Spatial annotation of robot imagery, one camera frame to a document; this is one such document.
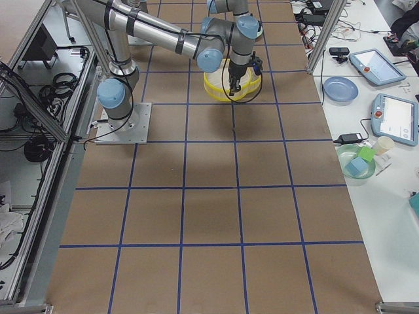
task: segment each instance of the yellow bowl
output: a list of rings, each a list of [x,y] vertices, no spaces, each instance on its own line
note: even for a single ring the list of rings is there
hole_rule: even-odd
[[[226,94],[230,92],[228,88],[230,85],[228,83],[228,62],[225,65],[224,70],[224,87],[225,91],[223,90],[223,83],[221,82],[221,76],[223,74],[223,67],[225,63],[225,59],[221,62],[221,66],[216,72],[213,73],[204,73],[204,89],[208,95],[218,101],[231,101]],[[246,95],[256,91],[259,86],[261,85],[261,77],[257,76],[253,69],[247,68],[246,74],[240,79],[240,86],[242,89],[239,92],[234,93],[234,96],[229,96],[232,100],[237,101],[242,99]]]

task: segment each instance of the green object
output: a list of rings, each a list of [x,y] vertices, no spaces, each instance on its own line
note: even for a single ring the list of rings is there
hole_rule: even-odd
[[[366,179],[369,178],[375,172],[375,161],[371,160],[368,163],[368,168],[357,175],[352,175],[346,166],[355,158],[357,158],[361,147],[354,145],[354,144],[345,144],[338,148],[337,154],[338,159],[340,162],[340,167],[342,168],[342,172],[346,177],[354,178],[354,179]]]
[[[412,206],[412,208],[414,209],[414,212],[418,215],[419,217],[419,194],[415,194],[413,195],[410,199],[409,199],[409,203],[410,206]]]
[[[371,162],[375,155],[375,150],[369,147],[362,147],[361,150],[358,152],[358,156],[364,159],[366,162]]]

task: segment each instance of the black cable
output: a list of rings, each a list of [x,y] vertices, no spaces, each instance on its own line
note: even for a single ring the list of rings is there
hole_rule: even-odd
[[[35,94],[31,91],[31,89],[29,88],[29,84],[26,83],[26,81],[21,76],[19,76],[17,73],[15,73],[10,67],[8,67],[7,64],[3,63],[2,61],[0,61],[0,68],[5,70],[7,72],[7,75],[10,78],[15,78],[19,82],[20,86],[27,92],[29,97],[36,104],[38,104],[42,108],[41,102],[38,100],[38,98],[35,96]],[[12,82],[7,80],[5,77],[0,77],[0,79],[4,80],[6,82],[8,81],[9,82],[8,84],[12,84]]]
[[[19,148],[22,148],[25,146],[26,142],[23,145],[20,145],[19,147],[12,148],[12,149],[0,149],[0,152],[14,152],[15,150],[18,150]]]
[[[403,62],[410,62],[410,60],[403,60],[403,61],[399,61],[399,62],[393,62],[393,64],[396,65],[396,64],[403,63]]]
[[[20,122],[20,119],[19,119],[19,118],[17,118],[17,119],[16,119],[16,122],[15,122],[15,123],[14,123],[14,125],[13,125],[13,127],[8,128],[8,129],[3,129],[3,130],[0,130],[0,133],[8,133],[8,132],[10,132],[10,131],[13,131],[14,129],[16,129],[16,127],[17,127],[17,126],[19,126],[19,122]]]
[[[108,7],[108,6],[107,6],[107,4],[105,4],[105,3],[103,3],[103,2],[101,2],[101,1],[99,1],[99,0],[93,0],[93,1],[94,1],[94,2],[96,2],[96,3],[99,3],[99,4],[101,4],[101,5],[103,5],[103,6],[105,6],[105,7]],[[112,9],[112,10],[114,10],[115,12],[118,12],[119,14],[122,14],[123,16],[129,17],[129,16],[128,16],[125,12],[123,12],[123,11],[121,11],[121,10],[119,10],[119,9],[116,9],[116,8],[114,8],[114,7],[111,7],[111,9]],[[162,31],[166,31],[166,32],[168,32],[168,33],[175,34],[175,35],[215,37],[215,38],[220,39],[222,42],[224,42],[224,40],[223,40],[222,36],[220,36],[220,35],[216,35],[216,34],[204,34],[204,33],[185,33],[185,34],[182,34],[182,33],[178,32],[178,31],[172,31],[172,30],[170,30],[170,29],[166,29],[166,28],[164,28],[164,27],[154,25],[153,23],[150,23],[150,22],[147,22],[147,21],[144,21],[144,20],[140,20],[140,19],[138,18],[138,16],[136,16],[136,17],[135,17],[135,21],[138,21],[138,22],[144,23],[144,24],[146,24],[146,25],[148,25],[148,26],[151,26],[151,27],[154,27],[154,28],[160,29],[160,30],[162,30]],[[227,62],[227,59],[228,59],[229,52],[230,52],[230,44],[228,44],[228,52],[227,52],[226,62]],[[248,100],[248,101],[246,101],[246,102],[237,102],[237,101],[232,100],[232,99],[231,99],[231,98],[227,95],[227,93],[226,93],[226,91],[225,91],[224,87],[223,87],[223,90],[224,90],[224,93],[226,94],[226,96],[227,96],[227,98],[228,98],[229,100],[231,100],[231,101],[233,101],[233,102],[235,102],[235,103],[248,103],[248,102],[250,102],[250,101],[254,100],[254,99],[255,99],[255,98],[256,98],[256,97],[257,97],[257,96],[261,93],[261,90],[262,90],[262,83],[263,83],[263,77],[262,77],[262,75],[261,75],[261,88],[259,89],[259,91],[257,92],[257,94],[256,94],[254,97],[252,97],[250,100]]]
[[[48,166],[51,163],[51,159],[52,159],[51,156],[52,156],[52,154],[50,155],[50,157],[48,159],[48,162],[46,163],[45,170],[48,168]],[[32,215],[33,215],[34,211],[37,208],[39,196],[41,195],[41,188],[42,188],[42,185],[43,185],[43,183],[45,181],[45,177],[46,177],[45,176],[45,172],[42,169],[42,162],[39,163],[39,164],[40,164],[40,167],[41,167],[41,179],[39,180],[39,185],[38,185],[37,191],[35,193],[35,199],[33,200],[32,207],[31,207],[29,213],[27,214],[28,219],[26,221],[26,224],[25,224],[25,227],[24,227],[24,231],[22,232],[22,235],[20,236],[19,244],[18,244],[18,247],[16,248],[15,252],[12,253],[12,254],[10,254],[10,258],[6,262],[0,264],[0,271],[1,270],[5,270],[6,268],[8,268],[11,264],[13,264],[14,260],[16,260],[16,258],[18,257],[18,255],[20,253],[20,249],[22,248],[22,245],[23,245],[24,238],[26,236],[27,230],[29,229],[29,225],[30,225],[30,221],[31,221]]]
[[[109,45],[111,46],[111,50],[112,51],[115,51],[115,49],[114,49],[114,47],[113,47],[113,44],[112,44],[112,41],[109,41]],[[131,87],[131,85],[130,85],[130,82],[128,81],[128,77],[125,75],[125,73],[124,73],[124,71],[122,70],[122,67],[121,66],[119,66],[118,65],[118,67],[119,67],[119,69],[120,69],[120,71],[121,71],[121,73],[122,73],[122,75],[124,76],[124,78],[125,78],[125,81],[126,82],[124,82],[123,80],[120,80],[119,78],[116,78],[117,80],[119,80],[121,83],[123,83],[124,85],[126,85],[127,87],[128,87],[128,90],[130,91],[130,94],[131,94],[131,104],[132,104],[132,106],[131,106],[131,111],[130,111],[130,114],[128,115],[128,117],[126,118],[126,120],[124,121],[124,123],[120,126],[120,127],[118,127],[117,129],[115,129],[115,130],[112,130],[112,131],[110,131],[110,132],[108,132],[108,133],[105,133],[105,134],[103,134],[103,135],[101,135],[101,136],[96,136],[96,137],[93,137],[93,138],[91,138],[91,139],[87,139],[87,140],[85,140],[84,141],[84,143],[83,143],[83,149],[84,150],[86,150],[86,144],[88,143],[88,142],[92,142],[92,141],[94,141],[95,139],[100,139],[101,137],[104,137],[104,136],[106,136],[106,135],[109,135],[109,134],[112,134],[112,133],[115,133],[116,131],[118,131],[118,130],[120,130],[120,129],[122,129],[125,125],[126,125],[126,123],[129,121],[129,119],[131,118],[131,116],[132,116],[132,112],[134,111],[134,95],[133,95],[133,93],[132,93],[132,87]]]
[[[223,87],[224,94],[228,98],[228,100],[230,100],[232,103],[249,103],[250,101],[253,101],[257,96],[259,96],[259,94],[262,91],[262,87],[263,87],[263,74],[262,74],[262,70],[260,70],[261,71],[261,85],[259,86],[259,90],[257,91],[257,93],[251,99],[246,100],[246,101],[236,101],[236,100],[233,100],[227,94],[227,91],[226,91],[225,86],[224,86],[224,70],[225,70],[225,66],[227,64],[227,60],[230,57],[230,43],[227,43],[227,47],[228,47],[227,48],[227,55],[226,55],[225,60],[224,60],[223,70],[221,71],[221,85]]]
[[[365,140],[367,140],[367,139],[369,139],[369,133],[368,133],[368,131],[367,131],[367,128],[363,125],[363,121],[368,121],[368,120],[371,120],[371,118],[366,118],[366,119],[361,119],[360,121],[359,121],[359,123],[362,125],[362,128],[365,130],[365,133],[367,134],[367,137],[366,138],[364,138],[364,139],[362,139],[363,141],[365,141]]]

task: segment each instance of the electronic device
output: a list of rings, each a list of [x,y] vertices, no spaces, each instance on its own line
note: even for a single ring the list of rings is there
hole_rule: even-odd
[[[330,47],[329,53],[331,56],[347,56],[349,49],[348,47]]]
[[[355,52],[349,55],[349,60],[374,85],[381,86],[406,79],[406,75],[377,49]]]
[[[348,61],[348,57],[346,57],[349,54],[348,47],[331,47],[329,48],[329,53],[331,56],[334,56],[333,59],[339,64]]]
[[[418,104],[386,94],[378,94],[371,110],[371,129],[377,136],[394,141],[418,144]]]
[[[314,15],[327,15],[332,7],[333,0],[308,0],[307,7]]]
[[[304,25],[323,26],[326,21],[326,16],[313,15],[307,13],[294,14],[297,22],[303,23]]]

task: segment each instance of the grid line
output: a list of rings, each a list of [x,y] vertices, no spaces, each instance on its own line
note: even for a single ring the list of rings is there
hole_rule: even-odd
[[[249,185],[239,186],[245,188],[339,188],[347,187],[346,184],[283,184],[283,185]],[[96,190],[232,190],[237,186],[92,186],[76,188],[78,191],[96,191]]]
[[[231,115],[232,115],[232,132],[233,132],[233,140],[234,140],[234,163],[236,168],[236,184],[237,184],[237,202],[238,202],[238,222],[240,228],[240,244],[244,243],[244,235],[243,235],[243,220],[242,220],[242,200],[240,198],[240,176],[239,176],[239,168],[238,168],[238,152],[237,152],[237,142],[236,142],[236,119],[234,114],[234,103],[231,102]],[[247,280],[246,280],[246,256],[244,252],[244,246],[241,245],[241,256],[242,256],[242,273],[243,273],[243,291],[244,291],[244,305],[246,314],[249,314],[249,300],[247,295]]]
[[[83,249],[83,248],[108,248],[108,247],[266,247],[266,246],[288,246],[288,245],[357,245],[364,244],[362,240],[347,241],[294,241],[294,242],[243,242],[243,243],[125,243],[119,244],[65,244],[60,245],[61,249]]]
[[[135,169],[135,165],[136,165],[137,150],[138,150],[138,144],[136,144],[135,145],[135,148],[134,148],[134,155],[133,155],[132,164],[131,164],[131,173],[130,173],[129,186],[131,186],[131,184],[132,184],[132,177],[134,176],[134,169]],[[128,213],[128,206],[129,206],[129,202],[130,202],[130,194],[131,194],[131,190],[128,189],[128,191],[126,193],[124,215],[123,215],[123,218],[122,218],[122,226],[121,226],[121,230],[120,230],[117,260],[115,262],[115,270],[114,270],[114,273],[113,273],[111,295],[109,297],[109,305],[108,305],[108,310],[107,310],[108,314],[111,314],[112,313],[113,296],[115,295],[115,286],[116,286],[117,277],[118,277],[118,268],[119,268],[119,261],[120,261],[120,253],[121,253],[121,250],[122,250],[122,241],[124,239],[124,231],[125,231],[125,224],[126,224],[126,216],[127,216],[127,213]]]
[[[192,30],[192,22],[194,16],[194,1],[192,0],[191,5],[191,23],[190,27]],[[186,95],[186,117],[185,117],[185,143],[183,147],[183,178],[182,178],[182,203],[181,203],[181,226],[180,226],[180,246],[179,246],[179,267],[178,267],[178,279],[177,279],[177,305],[176,313],[180,314],[181,312],[181,293],[182,293],[182,263],[183,263],[183,230],[185,226],[185,194],[186,194],[186,166],[187,166],[187,149],[188,149],[188,122],[189,122],[189,93],[191,89],[191,59],[188,63],[188,86],[187,86],[187,95]]]
[[[258,8],[258,11],[259,11],[259,16],[261,16],[261,8],[259,6],[259,2],[257,3],[257,8]],[[266,36],[265,36],[264,33],[263,33],[263,38],[264,38],[264,42],[266,44]],[[269,64],[269,68],[271,69],[272,66],[271,66],[271,62],[270,62],[269,49],[266,45],[265,45],[265,50],[266,50],[266,58],[267,58],[267,61],[268,61],[268,64]],[[270,78],[272,79],[272,88],[273,88],[273,91],[274,91],[275,101],[278,103],[278,95],[277,95],[277,91],[276,91],[274,75],[272,74],[272,72],[270,72]],[[282,138],[286,139],[285,132],[283,130],[283,125],[282,125],[282,117],[281,117],[280,107],[277,105],[276,108],[277,108],[277,111],[278,111],[278,118],[280,120],[280,129],[281,129],[281,133],[282,133]],[[293,193],[293,199],[294,199],[294,204],[295,204],[295,213],[296,213],[296,216],[297,216],[297,222],[298,222],[299,232],[300,232],[300,237],[301,237],[301,242],[302,242],[301,247],[302,247],[302,251],[303,251],[303,255],[304,255],[304,263],[306,265],[306,272],[307,272],[308,284],[309,284],[309,287],[310,287],[310,294],[311,294],[311,297],[312,297],[314,313],[318,314],[316,296],[314,294],[314,287],[313,287],[313,282],[312,282],[311,273],[310,273],[310,265],[308,263],[306,246],[304,244],[304,233],[303,233],[303,230],[302,230],[301,218],[300,218],[300,213],[299,213],[299,206],[298,206],[298,202],[297,202],[297,195],[295,193],[295,187],[294,187],[294,182],[293,182],[293,174],[292,174],[292,171],[291,171],[291,163],[290,163],[290,160],[289,160],[287,142],[286,141],[283,142],[283,147],[284,147],[284,150],[285,150],[285,159],[286,159],[287,167],[288,167],[289,180],[290,180],[290,183],[291,183],[291,191]]]
[[[160,14],[160,4],[158,6],[158,13],[157,16]],[[145,96],[145,92],[147,89],[147,81],[148,81],[148,77],[149,77],[149,70],[150,70],[150,64],[151,64],[151,57],[153,55],[153,50],[154,50],[154,46],[151,47],[151,51],[149,54],[149,59],[148,59],[148,64],[147,64],[147,72],[145,74],[145,80],[144,80],[144,87],[143,87],[143,93],[141,95],[141,102],[144,101],[144,96]],[[124,231],[125,231],[125,223],[126,223],[126,216],[128,214],[128,206],[129,206],[129,202],[130,202],[130,194],[131,194],[131,185],[132,185],[132,179],[134,177],[134,170],[135,170],[135,164],[136,164],[136,158],[137,158],[137,152],[139,149],[139,145],[136,144],[134,147],[134,156],[132,158],[132,165],[131,165],[131,172],[130,172],[130,180],[128,183],[128,191],[127,191],[127,196],[126,196],[126,203],[125,203],[125,209],[124,209],[124,216],[122,219],[122,226],[121,226],[121,233],[120,233],[120,239],[119,239],[119,245],[118,245],[118,253],[117,253],[117,260],[115,262],[115,270],[114,270],[114,274],[113,274],[113,281],[112,281],[112,288],[111,288],[111,295],[109,297],[109,306],[108,306],[108,314],[112,313],[112,306],[113,306],[113,297],[115,295],[115,287],[116,287],[116,283],[117,283],[117,277],[118,277],[118,268],[119,268],[119,261],[120,261],[120,254],[121,254],[121,250],[122,250],[122,244],[123,244],[123,240],[124,240]]]

